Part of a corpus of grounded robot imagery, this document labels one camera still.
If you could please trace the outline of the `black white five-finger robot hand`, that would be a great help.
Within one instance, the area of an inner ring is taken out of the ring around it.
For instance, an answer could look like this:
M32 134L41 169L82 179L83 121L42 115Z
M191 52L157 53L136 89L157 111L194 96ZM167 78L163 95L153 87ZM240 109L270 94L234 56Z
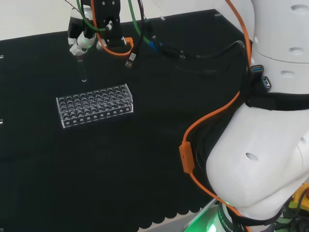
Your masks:
M70 12L68 44L70 52L76 56L84 55L96 41L96 33L84 22L76 9Z

